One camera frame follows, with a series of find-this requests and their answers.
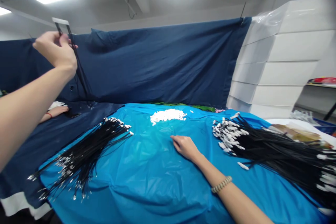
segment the black wire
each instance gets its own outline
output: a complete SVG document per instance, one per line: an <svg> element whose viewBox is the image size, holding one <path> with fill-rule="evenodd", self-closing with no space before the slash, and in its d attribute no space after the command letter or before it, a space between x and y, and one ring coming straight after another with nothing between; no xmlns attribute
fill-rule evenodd
<svg viewBox="0 0 336 224"><path fill-rule="evenodd" d="M40 200L48 198L51 201L53 198L56 199L69 186L70 189L73 187L75 189L73 199L76 199L78 190L82 192L82 199L88 196L90 192L88 182L94 177L93 172L96 170L98 160L117 150L131 136L127 132L128 127L124 126L123 122L115 118L113 120L105 118L78 143L62 152L54 160L31 175L28 179L35 180L52 164L62 166L62 170L59 172L61 176L54 183L48 185L48 189L43 189L44 192ZM105 154L110 147L120 142L121 145Z"/></svg>
<svg viewBox="0 0 336 224"><path fill-rule="evenodd" d="M322 191L316 187L317 184L321 186L325 185L320 180L322 171L326 171L329 174L336 173L334 169L325 169L328 165L336 167L336 160L319 159L317 155L326 155L327 157L334 158L334 150L322 149L320 146L314 144L315 141L313 144L295 142L284 134L253 128L241 116L238 116L234 123L239 125L238 130L244 129L249 132L249 135L237 137L235 141L238 141L240 146L244 147L245 150L233 146L231 148L232 151L229 152L231 156L234 156L235 153L238 157L251 160L244 163L245 165L249 165L249 168L259 164L281 175L314 206L319 207L307 194L320 205L336 209L335 194L333 192ZM220 123L215 132L221 134L225 129L227 129L227 126Z"/></svg>
<svg viewBox="0 0 336 224"><path fill-rule="evenodd" d="M83 70L83 67L82 67L82 64L81 64L81 61L79 59L79 56L78 56L78 52L77 52L77 48L76 48L76 43L75 43L75 38L74 36L72 35L72 32L71 32L71 29L70 29L70 26L67 25L66 28L68 29L68 33L69 33L69 36L70 36L70 39L71 39L71 46L72 46L72 49L75 53L75 56L76 56L76 59L77 59L77 71L76 71L76 74L77 74L77 79L79 80L79 82L81 83L82 87L83 87L83 91L84 91L84 95L85 95L85 100L87 102L87 105L89 107L92 107L92 103L91 103L91 88L90 88L90 84L89 84L89 81L85 75L85 72ZM76 82L76 86L77 86L77 91L78 91L78 83L77 83L77 80L75 79L75 82Z"/></svg>
<svg viewBox="0 0 336 224"><path fill-rule="evenodd" d="M130 0L127 0L127 6L128 6L128 15L129 15L129 17L130 17L130 19L133 19L134 18L134 16L135 16L135 14L133 14L133 17L131 17L131 14L130 14L130 6L129 6L129 3L130 2Z"/></svg>

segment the red object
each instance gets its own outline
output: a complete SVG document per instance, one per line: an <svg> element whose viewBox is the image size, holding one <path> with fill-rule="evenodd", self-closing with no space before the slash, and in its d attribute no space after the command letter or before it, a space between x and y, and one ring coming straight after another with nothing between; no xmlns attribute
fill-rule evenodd
<svg viewBox="0 0 336 224"><path fill-rule="evenodd" d="M336 78L323 77L323 78L310 79L308 83L336 84Z"/></svg>

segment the blue container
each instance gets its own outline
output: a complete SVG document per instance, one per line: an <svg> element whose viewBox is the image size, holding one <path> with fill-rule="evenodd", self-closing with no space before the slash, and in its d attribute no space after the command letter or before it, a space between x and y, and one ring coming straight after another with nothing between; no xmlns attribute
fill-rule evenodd
<svg viewBox="0 0 336 224"><path fill-rule="evenodd" d="M322 121L319 119L314 118L314 121L316 121L318 124L320 124L321 126L314 126L315 128L317 128L318 130L328 134L328 135L332 135L335 131L336 131L336 125L332 124L330 122L326 122L326 121Z"/></svg>

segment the wrist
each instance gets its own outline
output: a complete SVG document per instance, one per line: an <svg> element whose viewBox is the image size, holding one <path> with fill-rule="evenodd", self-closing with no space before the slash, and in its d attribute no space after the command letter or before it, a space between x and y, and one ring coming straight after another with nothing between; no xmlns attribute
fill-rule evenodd
<svg viewBox="0 0 336 224"><path fill-rule="evenodd" d="M201 153L198 152L192 159L191 161L198 166L198 164L202 161L202 159L204 159L205 156Z"/></svg>
<svg viewBox="0 0 336 224"><path fill-rule="evenodd" d="M55 69L62 72L62 74L64 74L64 76L68 77L69 79L72 79L76 74L77 65L56 66Z"/></svg>

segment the hand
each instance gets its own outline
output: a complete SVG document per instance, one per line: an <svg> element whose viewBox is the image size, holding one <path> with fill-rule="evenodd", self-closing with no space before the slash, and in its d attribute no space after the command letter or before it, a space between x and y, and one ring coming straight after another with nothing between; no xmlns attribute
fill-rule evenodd
<svg viewBox="0 0 336 224"><path fill-rule="evenodd" d="M48 111L49 114L52 115L52 117L56 117L64 112L68 112L69 111L69 108L68 106L60 106L60 107L55 107L51 110Z"/></svg>
<svg viewBox="0 0 336 224"><path fill-rule="evenodd" d="M54 67L72 70L75 75L77 60L67 34L59 35L57 31L47 31L36 39L33 47L41 53Z"/></svg>
<svg viewBox="0 0 336 224"><path fill-rule="evenodd" d="M188 136L170 136L173 139L175 149L185 158L195 161L201 155L192 139Z"/></svg>

